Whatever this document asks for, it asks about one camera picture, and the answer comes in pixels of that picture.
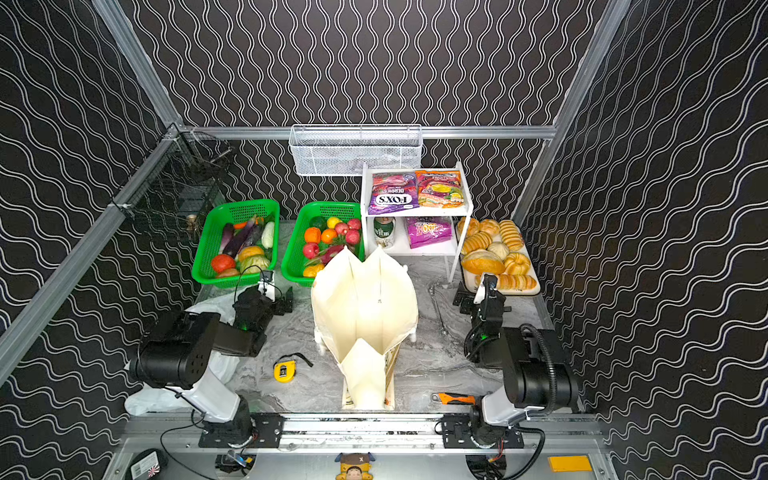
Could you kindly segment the white plastic grocery bag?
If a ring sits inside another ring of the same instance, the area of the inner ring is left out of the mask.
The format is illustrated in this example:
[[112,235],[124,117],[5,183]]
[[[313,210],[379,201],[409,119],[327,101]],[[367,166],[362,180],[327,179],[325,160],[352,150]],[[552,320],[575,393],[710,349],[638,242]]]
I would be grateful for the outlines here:
[[161,317],[126,365],[129,376],[142,385],[124,402],[129,414],[190,406],[208,419],[233,415],[236,401],[226,384],[240,357],[218,344],[236,331],[233,303],[234,295],[228,293]]

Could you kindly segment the purple Fox's candy bag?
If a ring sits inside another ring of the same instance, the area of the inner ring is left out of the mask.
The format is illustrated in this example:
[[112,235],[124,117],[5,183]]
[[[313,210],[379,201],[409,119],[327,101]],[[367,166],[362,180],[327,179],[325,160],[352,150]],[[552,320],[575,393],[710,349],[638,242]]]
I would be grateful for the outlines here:
[[372,175],[370,215],[388,214],[417,208],[418,188],[414,172],[381,172]]

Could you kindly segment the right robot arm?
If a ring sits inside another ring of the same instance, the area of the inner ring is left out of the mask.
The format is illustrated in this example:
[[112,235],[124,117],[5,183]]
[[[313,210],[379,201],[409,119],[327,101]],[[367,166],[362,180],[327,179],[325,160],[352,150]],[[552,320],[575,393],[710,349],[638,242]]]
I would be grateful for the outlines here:
[[505,326],[503,316],[511,311],[505,302],[491,279],[476,293],[459,286],[453,300],[471,320],[464,357],[502,373],[501,386],[476,399],[469,413],[469,438],[480,448],[518,442],[519,424],[532,417],[580,411],[577,380],[555,332],[530,323]]

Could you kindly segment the green drink can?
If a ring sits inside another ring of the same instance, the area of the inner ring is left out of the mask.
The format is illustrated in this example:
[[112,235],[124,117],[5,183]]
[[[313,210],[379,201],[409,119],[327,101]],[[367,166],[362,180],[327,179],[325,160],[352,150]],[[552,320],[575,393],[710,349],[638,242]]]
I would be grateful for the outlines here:
[[393,217],[375,217],[373,231],[376,244],[383,249],[390,248],[395,241],[395,219]]

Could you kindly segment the cream canvas tote bag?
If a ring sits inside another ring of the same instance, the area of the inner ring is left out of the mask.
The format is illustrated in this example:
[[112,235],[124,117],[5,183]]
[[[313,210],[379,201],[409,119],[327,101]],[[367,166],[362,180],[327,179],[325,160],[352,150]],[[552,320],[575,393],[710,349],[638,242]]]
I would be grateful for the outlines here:
[[395,363],[419,312],[407,267],[379,247],[361,260],[338,253],[311,289],[315,341],[344,377],[344,409],[392,410]]

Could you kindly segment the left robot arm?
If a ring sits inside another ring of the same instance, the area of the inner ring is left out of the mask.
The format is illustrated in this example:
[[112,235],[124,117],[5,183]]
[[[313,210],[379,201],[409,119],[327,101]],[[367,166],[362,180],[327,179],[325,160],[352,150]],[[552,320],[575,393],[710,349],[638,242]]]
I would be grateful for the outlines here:
[[294,292],[270,283],[212,297],[161,319],[128,364],[146,386],[169,391],[201,416],[199,446],[273,447],[282,433],[278,414],[255,414],[248,401],[214,372],[226,359],[255,358],[275,316],[293,311]]

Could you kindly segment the purple snack pouch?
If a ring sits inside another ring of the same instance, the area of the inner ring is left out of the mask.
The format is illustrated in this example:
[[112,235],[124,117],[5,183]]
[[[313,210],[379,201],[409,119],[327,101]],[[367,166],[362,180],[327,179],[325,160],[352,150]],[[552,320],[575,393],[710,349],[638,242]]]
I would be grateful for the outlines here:
[[406,233],[411,249],[447,242],[452,237],[448,217],[406,217]]

